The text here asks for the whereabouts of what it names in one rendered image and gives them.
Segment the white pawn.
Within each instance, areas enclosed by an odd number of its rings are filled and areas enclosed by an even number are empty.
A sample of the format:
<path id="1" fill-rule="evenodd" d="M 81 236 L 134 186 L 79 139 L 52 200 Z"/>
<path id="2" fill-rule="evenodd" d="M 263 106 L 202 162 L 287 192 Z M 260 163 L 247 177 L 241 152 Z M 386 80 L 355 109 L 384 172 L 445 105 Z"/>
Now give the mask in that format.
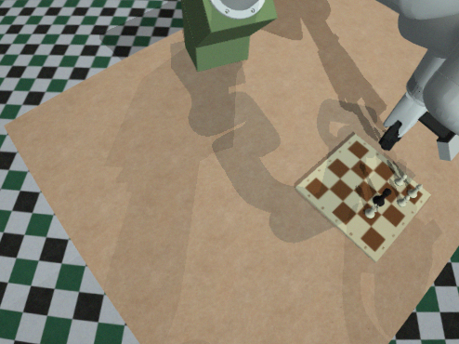
<path id="1" fill-rule="evenodd" d="M 395 183 L 398 185 L 398 186 L 401 186 L 403 185 L 403 181 L 407 178 L 407 175 L 403 174 L 400 179 L 395 179 Z"/>
<path id="2" fill-rule="evenodd" d="M 399 199 L 398 200 L 398 205 L 401 206 L 401 207 L 405 207 L 406 206 L 406 202 L 408 202 L 410 200 L 410 196 L 409 195 L 406 195 L 403 197 L 403 199 Z"/>

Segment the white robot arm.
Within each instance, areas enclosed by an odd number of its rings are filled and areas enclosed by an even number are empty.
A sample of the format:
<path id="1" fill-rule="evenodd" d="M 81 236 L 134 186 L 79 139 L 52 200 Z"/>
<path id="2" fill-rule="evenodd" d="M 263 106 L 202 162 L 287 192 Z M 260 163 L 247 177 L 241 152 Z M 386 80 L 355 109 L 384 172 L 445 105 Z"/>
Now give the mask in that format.
<path id="1" fill-rule="evenodd" d="M 451 161 L 459 153 L 459 0 L 376 1 L 400 14 L 403 38 L 427 48 L 408 89 L 427 108 L 418 121 L 438 136 L 439 159 Z M 265 0 L 210 2 L 223 16 L 243 20 L 255 15 Z"/>

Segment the white bishop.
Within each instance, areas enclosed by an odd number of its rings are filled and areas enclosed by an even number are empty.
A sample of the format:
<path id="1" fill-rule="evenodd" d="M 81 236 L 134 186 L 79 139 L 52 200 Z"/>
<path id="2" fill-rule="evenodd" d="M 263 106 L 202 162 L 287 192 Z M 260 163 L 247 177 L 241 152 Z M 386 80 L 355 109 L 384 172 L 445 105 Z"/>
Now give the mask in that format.
<path id="1" fill-rule="evenodd" d="M 408 190 L 408 195 L 411 197 L 411 198 L 415 198 L 417 196 L 417 192 L 418 191 L 421 191 L 421 189 L 423 188 L 423 184 L 418 184 L 415 189 L 410 189 Z"/>

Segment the chessboard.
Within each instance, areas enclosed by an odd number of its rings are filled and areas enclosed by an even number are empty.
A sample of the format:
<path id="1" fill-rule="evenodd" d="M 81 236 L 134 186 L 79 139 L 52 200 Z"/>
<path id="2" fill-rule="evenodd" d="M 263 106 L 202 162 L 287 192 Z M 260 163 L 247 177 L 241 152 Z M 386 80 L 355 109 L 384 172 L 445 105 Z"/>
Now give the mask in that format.
<path id="1" fill-rule="evenodd" d="M 398 200 L 418 184 L 409 176 L 398 186 L 402 172 L 371 145 L 354 135 L 299 183 L 298 190 L 371 260 L 387 251 L 431 195 L 424 188 L 405 207 Z M 365 210 L 384 189 L 392 193 L 373 218 Z"/>

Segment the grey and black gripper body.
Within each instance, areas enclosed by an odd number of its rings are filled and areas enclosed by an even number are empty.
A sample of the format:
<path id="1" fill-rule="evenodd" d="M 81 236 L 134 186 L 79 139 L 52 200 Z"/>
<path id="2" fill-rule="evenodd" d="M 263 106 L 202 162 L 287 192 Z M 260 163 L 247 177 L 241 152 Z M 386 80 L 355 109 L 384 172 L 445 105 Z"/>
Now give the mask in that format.
<path id="1" fill-rule="evenodd" d="M 398 120 L 402 122 L 402 126 L 399 128 L 398 138 L 402 137 L 410 130 L 418 122 L 418 119 L 427 111 L 424 102 L 415 98 L 409 91 L 408 82 L 406 84 L 406 89 L 406 93 L 402 96 L 383 123 L 383 126 L 387 128 L 395 125 Z"/>

